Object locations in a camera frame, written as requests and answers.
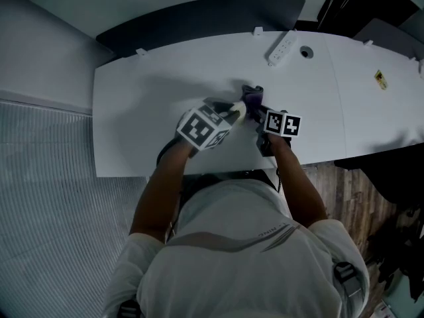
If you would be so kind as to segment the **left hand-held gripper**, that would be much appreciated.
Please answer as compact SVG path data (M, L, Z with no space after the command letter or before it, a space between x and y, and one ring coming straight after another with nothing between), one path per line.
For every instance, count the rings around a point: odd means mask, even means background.
M216 147L229 134L240 118L240 111L231 111L234 103L214 102L214 109L201 102L184 114L176 131L198 151ZM229 111L227 121L216 111Z

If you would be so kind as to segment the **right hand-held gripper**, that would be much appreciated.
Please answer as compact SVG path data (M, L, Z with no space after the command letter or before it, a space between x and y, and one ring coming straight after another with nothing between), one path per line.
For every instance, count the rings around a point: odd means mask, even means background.
M258 133L256 146L262 157L273 156L269 134L282 137L288 146L291 146L292 138L299 136L302 122L302 117L299 115L271 110L269 107L261 105L258 110L249 111L248 117L259 124L256 129Z

